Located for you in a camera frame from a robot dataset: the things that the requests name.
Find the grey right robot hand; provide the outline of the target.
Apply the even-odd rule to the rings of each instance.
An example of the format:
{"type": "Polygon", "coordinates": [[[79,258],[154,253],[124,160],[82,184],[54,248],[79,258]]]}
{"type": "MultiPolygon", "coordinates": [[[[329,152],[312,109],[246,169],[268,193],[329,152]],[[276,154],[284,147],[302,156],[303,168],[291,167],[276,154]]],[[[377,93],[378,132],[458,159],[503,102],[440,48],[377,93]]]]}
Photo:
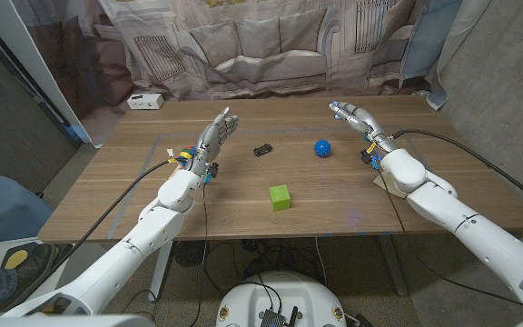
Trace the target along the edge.
{"type": "Polygon", "coordinates": [[[329,104],[329,108],[335,113],[335,116],[346,122],[352,129],[375,143],[386,153],[397,150],[397,145],[384,133],[380,124],[374,116],[365,109],[354,104],[334,101],[329,104]]]}

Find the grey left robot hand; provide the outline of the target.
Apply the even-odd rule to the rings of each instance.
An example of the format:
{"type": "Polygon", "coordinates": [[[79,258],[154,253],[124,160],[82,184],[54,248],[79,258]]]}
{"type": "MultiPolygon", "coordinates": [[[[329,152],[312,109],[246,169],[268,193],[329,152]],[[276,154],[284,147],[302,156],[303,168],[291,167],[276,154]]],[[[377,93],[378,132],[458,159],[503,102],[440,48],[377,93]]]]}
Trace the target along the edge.
{"type": "Polygon", "coordinates": [[[230,108],[225,107],[202,131],[195,145],[194,156],[185,165],[196,175],[205,175],[209,165],[221,152],[222,145],[235,132],[239,124],[237,115],[230,115],[230,108]]]}

